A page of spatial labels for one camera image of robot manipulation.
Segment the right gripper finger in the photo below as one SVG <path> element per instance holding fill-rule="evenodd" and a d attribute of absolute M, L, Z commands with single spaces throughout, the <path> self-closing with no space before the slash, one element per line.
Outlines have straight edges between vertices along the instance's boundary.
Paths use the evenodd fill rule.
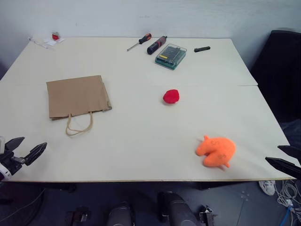
<path fill-rule="evenodd" d="M 282 150 L 287 155 L 296 158 L 299 162 L 301 162 L 301 149 L 291 146 L 291 145 L 279 145 L 278 148 Z"/>
<path fill-rule="evenodd" d="M 279 158 L 266 157 L 265 160 L 275 169 L 292 176 L 295 179 L 301 179 L 301 168 L 295 164 Z"/>

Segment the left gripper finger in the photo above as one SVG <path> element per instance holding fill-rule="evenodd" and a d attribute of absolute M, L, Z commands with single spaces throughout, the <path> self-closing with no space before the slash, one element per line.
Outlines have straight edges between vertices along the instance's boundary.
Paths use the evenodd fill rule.
<path fill-rule="evenodd" d="M 28 155 L 24 157 L 24 164 L 31 165 L 37 158 L 39 158 L 47 147 L 47 142 L 35 146 Z"/>
<path fill-rule="evenodd" d="M 16 137 L 14 139 L 9 140 L 5 144 L 5 151 L 14 151 L 19 147 L 19 145 L 23 142 L 25 137 Z"/>

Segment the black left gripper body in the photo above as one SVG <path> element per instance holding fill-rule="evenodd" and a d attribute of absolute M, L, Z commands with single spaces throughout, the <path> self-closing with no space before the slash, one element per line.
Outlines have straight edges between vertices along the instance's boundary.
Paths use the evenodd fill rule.
<path fill-rule="evenodd" d="M 24 164 L 24 158 L 15 157 L 14 152 L 8 151 L 0 155 L 0 174 L 12 176 L 16 174 Z"/>

